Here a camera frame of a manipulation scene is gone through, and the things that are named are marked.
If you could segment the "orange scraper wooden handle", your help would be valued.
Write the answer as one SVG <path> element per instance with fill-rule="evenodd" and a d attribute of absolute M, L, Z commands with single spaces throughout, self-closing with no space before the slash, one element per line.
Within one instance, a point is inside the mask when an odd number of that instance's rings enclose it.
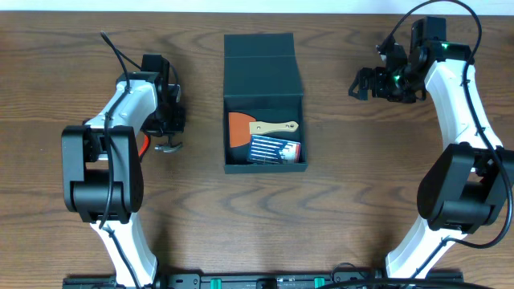
<path fill-rule="evenodd" d="M 253 135 L 267 135 L 274 132 L 295 132 L 299 125 L 291 120 L 282 123 L 257 121 L 253 116 L 230 112 L 228 114 L 229 144 L 238 148 L 250 143 Z"/>

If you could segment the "small black handled hammer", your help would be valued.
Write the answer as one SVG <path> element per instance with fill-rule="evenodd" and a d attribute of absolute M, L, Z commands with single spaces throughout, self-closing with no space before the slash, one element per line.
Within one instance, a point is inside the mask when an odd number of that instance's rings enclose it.
<path fill-rule="evenodd" d="M 183 147 L 182 142 L 179 142 L 176 144 L 173 143 L 172 135 L 168 135 L 167 138 L 168 138 L 168 140 L 165 143 L 156 144 L 154 149 L 156 151 L 162 152 L 162 153 L 176 153 Z"/>

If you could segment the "red handled pliers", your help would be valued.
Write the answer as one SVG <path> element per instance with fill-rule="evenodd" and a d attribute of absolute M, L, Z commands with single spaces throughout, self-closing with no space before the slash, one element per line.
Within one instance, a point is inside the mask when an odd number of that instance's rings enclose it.
<path fill-rule="evenodd" d="M 151 145 L 151 136 L 147 132 L 145 132 L 144 133 L 144 142 L 138 153 L 140 160 L 142 160 L 144 158 L 150 145 Z"/>

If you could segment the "dark green flip-lid box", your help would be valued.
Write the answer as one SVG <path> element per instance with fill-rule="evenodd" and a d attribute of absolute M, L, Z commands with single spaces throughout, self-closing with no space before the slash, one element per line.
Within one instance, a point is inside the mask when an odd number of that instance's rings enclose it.
<path fill-rule="evenodd" d="M 226 174 L 292 173 L 308 167 L 305 141 L 303 84 L 296 61 L 294 36 L 246 34 L 224 36 L 223 140 Z M 230 146 L 231 112 L 240 112 L 257 121 L 295 121 L 294 132 L 274 132 L 269 136 L 300 143 L 298 161 L 292 164 L 249 162 L 249 144 Z"/>

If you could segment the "blue precision screwdriver set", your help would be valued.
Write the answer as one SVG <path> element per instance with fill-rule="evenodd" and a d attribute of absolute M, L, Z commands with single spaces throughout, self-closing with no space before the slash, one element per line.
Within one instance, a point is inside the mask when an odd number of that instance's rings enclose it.
<path fill-rule="evenodd" d="M 294 164 L 300 159 L 301 143 L 252 135 L 247 160 L 261 165 Z"/>

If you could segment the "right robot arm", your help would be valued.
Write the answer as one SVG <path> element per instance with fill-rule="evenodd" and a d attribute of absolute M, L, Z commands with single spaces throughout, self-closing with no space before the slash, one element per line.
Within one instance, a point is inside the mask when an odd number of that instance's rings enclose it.
<path fill-rule="evenodd" d="M 471 48 L 447 41 L 444 18 L 414 22 L 408 51 L 392 36 L 377 51 L 385 66 L 363 67 L 349 95 L 403 104 L 429 96 L 443 138 L 443 153 L 418 187 L 417 219 L 385 258 L 387 277 L 424 279 L 453 244 L 491 225 L 508 204 L 513 152 L 489 124 Z"/>

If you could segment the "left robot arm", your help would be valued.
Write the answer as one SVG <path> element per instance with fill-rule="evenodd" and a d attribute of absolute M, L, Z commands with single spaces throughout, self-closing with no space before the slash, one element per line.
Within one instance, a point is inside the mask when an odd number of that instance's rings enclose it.
<path fill-rule="evenodd" d="M 167 286 L 138 212 L 144 197 L 141 161 L 150 140 L 171 139 L 185 127 L 181 87 L 169 82 L 175 73 L 163 56 L 144 55 L 137 71 L 118 78 L 115 94 L 97 116 L 63 130 L 65 205 L 100 236 L 116 272 L 109 279 L 66 281 L 64 286 Z"/>

